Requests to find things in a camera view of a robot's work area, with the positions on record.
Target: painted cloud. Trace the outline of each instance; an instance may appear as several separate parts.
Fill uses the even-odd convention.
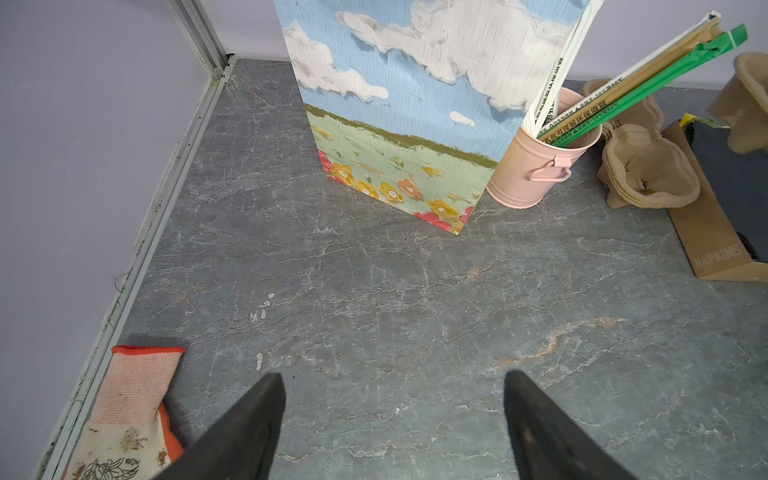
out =
[[[321,88],[342,95],[352,93],[363,101],[389,96],[386,88],[369,84],[357,70],[343,71],[334,67],[328,45],[312,40],[299,22],[284,28],[283,37],[290,53],[293,73],[303,87]]]
[[[383,26],[363,13],[339,12],[337,19],[366,44],[401,50],[447,84],[466,74],[499,110],[525,109],[571,30],[534,18],[519,0],[414,0],[407,27]]]
[[[467,118],[464,115],[458,113],[456,110],[452,111],[449,117],[451,118],[451,120],[453,120],[457,124],[469,125],[471,127],[475,126],[475,121],[473,121],[471,118]]]

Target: canvas painting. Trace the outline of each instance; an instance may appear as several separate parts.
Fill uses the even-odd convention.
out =
[[[587,0],[275,0],[328,177],[458,234]]]

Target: pink cup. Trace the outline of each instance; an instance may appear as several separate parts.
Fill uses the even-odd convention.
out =
[[[582,98],[575,91],[561,89],[558,113]],[[571,176],[571,165],[598,141],[602,131],[603,127],[595,128],[568,147],[559,148],[537,140],[520,128],[485,189],[505,207],[533,207],[550,188]]]

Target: pink handle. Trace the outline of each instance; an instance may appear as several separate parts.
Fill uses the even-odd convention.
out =
[[[528,179],[532,182],[552,182],[559,184],[560,182],[565,182],[568,178],[571,177],[571,159],[568,156],[564,155],[555,155],[552,160],[547,162],[547,164],[541,168],[537,168],[536,170],[533,170],[530,174],[528,174]],[[562,167],[563,173],[560,175],[560,177],[557,178],[547,178],[547,177],[536,177],[536,174],[540,174],[544,170],[547,170],[551,167]]]

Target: blue sky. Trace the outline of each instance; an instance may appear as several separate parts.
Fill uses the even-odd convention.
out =
[[[528,9],[540,18],[571,24],[581,15],[580,0],[525,0]],[[434,79],[426,70],[400,51],[379,53],[354,37],[336,20],[339,11],[361,12],[383,25],[407,26],[410,0],[276,0],[283,27],[299,22],[314,41],[329,46],[333,63],[340,70],[354,68],[369,84],[389,89],[386,99],[361,101],[357,96],[301,87],[305,103],[331,111],[350,120],[372,124],[398,134],[414,134],[501,160],[517,131],[522,111],[497,111],[488,98],[477,92],[462,76],[451,85]],[[449,119],[457,111],[475,122],[474,127]]]

